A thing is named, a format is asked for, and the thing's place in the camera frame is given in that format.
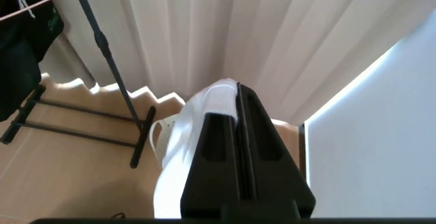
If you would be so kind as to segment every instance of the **curtain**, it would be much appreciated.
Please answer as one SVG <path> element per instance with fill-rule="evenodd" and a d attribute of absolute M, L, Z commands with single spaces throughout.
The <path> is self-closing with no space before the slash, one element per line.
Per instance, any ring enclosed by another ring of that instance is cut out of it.
<path fill-rule="evenodd" d="M 436 8 L 436 0 L 89 0 L 133 92 L 187 99 L 220 78 L 251 87 L 299 125 Z M 114 83 L 78 0 L 42 71 Z"/>

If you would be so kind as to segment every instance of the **black base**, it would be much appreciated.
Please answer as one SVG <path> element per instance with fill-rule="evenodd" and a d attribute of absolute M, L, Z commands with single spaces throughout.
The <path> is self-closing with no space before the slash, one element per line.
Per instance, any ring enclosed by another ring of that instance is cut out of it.
<path fill-rule="evenodd" d="M 119 146 L 128 146 L 128 147 L 135 148 L 134 153 L 133 153 L 132 158 L 131 158 L 131 161 L 130 161 L 130 167 L 136 168 L 138 166 L 139 159 L 141 158 L 142 150 L 144 149 L 145 141 L 147 139 L 147 136 L 149 135 L 150 127 L 151 127 L 151 124 L 153 123 L 153 119 L 154 119 L 154 116 L 156 114 L 156 108 L 154 106 L 150 107 L 146 120 L 140 121 L 140 123 L 142 124 L 142 127 L 140 130 L 140 137 L 138 139 L 138 142 L 136 144 L 131 144 L 128 142 L 121 142 L 118 140 L 102 138 L 102 137 L 94 136 L 94 135 L 87 135 L 87 134 L 83 134 L 83 133 L 68 131 L 65 129 L 48 127 L 45 125 L 38 125 L 35 123 L 27 123 L 26 119 L 27 119 L 28 115 L 31 113 L 32 109 L 35 107 L 35 104 L 37 104 L 37 103 L 44 104 L 47 106 L 55 106 L 58 108 L 65 108 L 68 110 L 74 110 L 74 111 L 78 111 L 78 112 L 86 112 L 89 114 L 105 116 L 108 118 L 115 118 L 115 119 L 120 119 L 120 120 L 124 120 L 124 121 L 135 122 L 134 119 L 127 118 L 124 116 L 109 114 L 106 112 L 93 111 L 93 110 L 89 110 L 86 108 L 79 108 L 76 106 L 66 105 L 66 104 L 57 103 L 57 102 L 53 102 L 53 101 L 41 100 L 41 95 L 44 93 L 45 90 L 46 90 L 46 87 L 44 87 L 42 85 L 38 85 L 38 87 L 31 94 L 30 98 L 28 98 L 24 107 L 20 109 L 20 112 L 18 113 L 17 117 L 11 122 L 11 125 L 7 128 L 6 132 L 0 138 L 0 142 L 3 142 L 4 144 L 11 143 L 12 140 L 14 139 L 15 135 L 17 134 L 18 130 L 21 127 L 41 129 L 41 130 L 51 131 L 51 132 L 55 132 L 55 133 L 62 133 L 65 135 L 72 135 L 72 136 L 76 136 L 76 137 L 80 137 L 80 138 L 97 140 L 100 142 L 107 142 L 107 143 L 116 144 Z"/>

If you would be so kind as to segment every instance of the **beige curtain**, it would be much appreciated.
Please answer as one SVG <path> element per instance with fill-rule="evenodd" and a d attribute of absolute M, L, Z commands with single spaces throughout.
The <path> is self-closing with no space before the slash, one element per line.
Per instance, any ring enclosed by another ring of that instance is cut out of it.
<path fill-rule="evenodd" d="M 89 1 L 130 91 L 189 98 L 230 77 L 294 125 L 436 8 L 436 0 Z M 54 3 L 65 30 L 42 70 L 55 81 L 112 84 L 78 1 Z"/>

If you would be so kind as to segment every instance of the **wooden floor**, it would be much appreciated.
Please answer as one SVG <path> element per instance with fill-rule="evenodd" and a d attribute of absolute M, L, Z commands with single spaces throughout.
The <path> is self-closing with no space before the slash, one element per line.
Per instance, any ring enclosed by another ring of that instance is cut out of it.
<path fill-rule="evenodd" d="M 130 116 L 119 90 L 101 88 L 92 94 L 83 85 L 43 80 L 44 99 Z M 176 114 L 183 104 L 175 97 L 158 99 L 150 92 L 133 98 L 142 119 L 156 106 L 155 119 Z M 0 123 L 0 133 L 10 121 Z M 36 105 L 27 119 L 136 143 L 133 123 Z M 276 125 L 298 164 L 296 127 Z M 160 169 L 148 141 L 138 168 L 131 169 L 132 148 L 21 128 L 9 145 L 0 144 L 0 223 L 21 224 L 43 217 L 153 217 L 153 191 Z"/>

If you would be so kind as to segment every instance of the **black metal rack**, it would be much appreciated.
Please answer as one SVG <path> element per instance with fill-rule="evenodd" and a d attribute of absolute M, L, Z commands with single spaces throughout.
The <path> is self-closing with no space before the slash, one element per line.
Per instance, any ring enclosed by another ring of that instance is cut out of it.
<path fill-rule="evenodd" d="M 25 105 L 23 107 L 19 108 L 19 113 L 18 113 L 17 117 L 11 122 L 11 125 L 7 128 L 6 132 L 0 138 L 0 141 L 3 142 L 4 144 L 9 144 L 14 139 L 15 135 L 17 134 L 18 130 L 21 127 L 30 127 L 33 129 L 41 129 L 41 130 L 51 131 L 51 132 L 55 132 L 55 133 L 62 133 L 65 135 L 72 135 L 72 136 L 76 136 L 76 137 L 80 137 L 80 138 L 97 140 L 100 142 L 107 142 L 107 143 L 116 144 L 119 146 L 128 146 L 128 147 L 134 148 L 134 153 L 133 153 L 131 161 L 130 161 L 130 167 L 136 168 L 138 166 L 138 163 L 139 163 L 139 160 L 140 160 L 140 157 L 142 154 L 142 150 L 144 149 L 144 144 L 145 144 L 145 141 L 146 141 L 147 136 L 149 134 L 151 124 L 152 124 L 154 116 L 156 114 L 156 108 L 154 106 L 150 107 L 145 121 L 141 121 L 139 119 L 138 115 L 136 114 L 135 108 L 130 100 L 129 94 L 127 93 L 123 79 L 121 78 L 121 75 L 120 75 L 118 68 L 116 67 L 115 61 L 112 57 L 112 53 L 111 53 L 110 48 L 109 48 L 108 40 L 106 39 L 106 36 L 100 30 L 100 27 L 99 27 L 99 25 L 94 17 L 94 13 L 91 9 L 91 6 L 89 5 L 88 0 L 79 0 L 79 2 L 83 8 L 83 11 L 85 12 L 85 15 L 88 18 L 88 21 L 89 21 L 89 24 L 91 25 L 91 28 L 93 29 L 95 42 L 97 43 L 98 47 L 102 51 L 102 54 L 106 58 L 106 61 L 108 62 L 109 68 L 112 71 L 112 74 L 114 75 L 116 83 L 118 84 L 118 86 L 120 88 L 120 92 L 123 95 L 123 98 L 125 100 L 125 103 L 127 104 L 127 107 L 129 108 L 129 111 L 130 111 L 132 118 L 127 118 L 127 117 L 119 116 L 116 114 L 109 114 L 106 112 L 98 112 L 98 111 L 94 111 L 94 110 L 90 110 L 90 109 L 86 109 L 86 108 L 80 108 L 77 106 L 58 103 L 55 101 L 43 100 L 43 99 L 41 99 L 41 96 L 44 93 L 44 91 L 46 90 L 46 87 L 44 87 L 42 85 L 38 85 L 38 87 L 32 92 L 30 97 L 27 99 Z M 68 110 L 74 110 L 74 111 L 78 111 L 78 112 L 84 112 L 84 113 L 88 113 L 88 114 L 94 114 L 94 115 L 98 115 L 98 116 L 105 116 L 108 118 L 133 122 L 136 124 L 136 127 L 140 131 L 140 136 L 138 138 L 138 142 L 136 144 L 131 144 L 128 142 L 121 142 L 121 141 L 112 140 L 109 138 L 103 138 L 103 137 L 99 137 L 99 136 L 87 135 L 84 133 L 78 133 L 78 132 L 74 132 L 74 131 L 68 131 L 66 129 L 48 127 L 48 126 L 39 125 L 36 123 L 28 123 L 26 121 L 26 119 L 27 119 L 28 115 L 31 113 L 32 109 L 35 107 L 35 104 L 37 104 L 37 103 L 44 104 L 47 106 L 54 106 L 54 107 L 58 107 L 58 108 L 64 108 L 64 109 L 68 109 Z"/>

